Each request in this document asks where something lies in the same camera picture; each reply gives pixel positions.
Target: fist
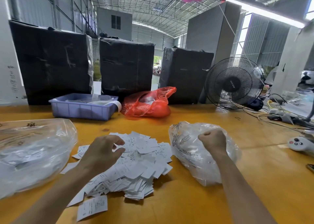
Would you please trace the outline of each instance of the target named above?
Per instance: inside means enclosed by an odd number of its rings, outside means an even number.
[[[105,172],[116,163],[125,151],[124,148],[119,148],[112,152],[116,145],[124,145],[124,141],[117,135],[97,137],[81,158],[78,166],[87,169],[93,176]]]
[[[200,134],[198,139],[215,160],[228,155],[226,151],[226,137],[222,130],[214,129],[206,131]]]

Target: black plastic wrapping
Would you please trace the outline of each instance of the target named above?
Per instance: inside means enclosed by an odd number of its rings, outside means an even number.
[[[169,104],[198,103],[214,53],[165,48],[158,88],[176,87]]]
[[[102,94],[118,96],[123,101],[133,93],[150,91],[154,50],[154,44],[100,38]]]
[[[69,93],[91,93],[91,38],[82,33],[10,21],[29,105]]]

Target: plastic crate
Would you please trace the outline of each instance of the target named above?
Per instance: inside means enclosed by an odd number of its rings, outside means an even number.
[[[105,96],[99,95],[100,99],[105,100]],[[112,114],[117,110],[117,105],[110,103],[108,105],[95,105],[87,103],[66,102],[66,100],[88,99],[91,94],[70,93],[55,99],[49,100],[52,106],[52,114],[55,117],[72,117],[92,120],[108,121]]]

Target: wooden table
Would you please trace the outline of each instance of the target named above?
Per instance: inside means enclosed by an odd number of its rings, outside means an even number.
[[[110,132],[136,131],[156,138],[158,142],[169,142],[171,124],[184,120],[217,124],[242,149],[242,159],[237,166],[278,223],[314,223],[314,174],[305,168],[307,163],[314,163],[314,158],[294,152],[285,145],[289,138],[298,135],[297,132],[259,122],[243,111],[217,111],[213,105],[171,106],[171,112],[170,116],[161,119],[126,118],[120,113],[115,113],[107,122],[71,119],[79,135],[72,154],[78,146],[90,144],[95,137]],[[49,118],[53,118],[49,106],[0,108],[0,121]],[[108,211],[80,223],[232,223],[222,185],[202,187],[177,158],[173,156],[172,160],[172,171],[154,182],[153,195],[135,202],[124,199],[123,192],[109,193]],[[0,223],[13,221],[55,180],[0,200]],[[76,213],[77,205],[66,208],[57,223],[76,223]]]

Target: fan guard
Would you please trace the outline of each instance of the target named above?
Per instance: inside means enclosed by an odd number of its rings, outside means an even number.
[[[223,59],[208,72],[207,98],[216,106],[239,109],[251,104],[261,94],[263,72],[256,63],[243,57]]]

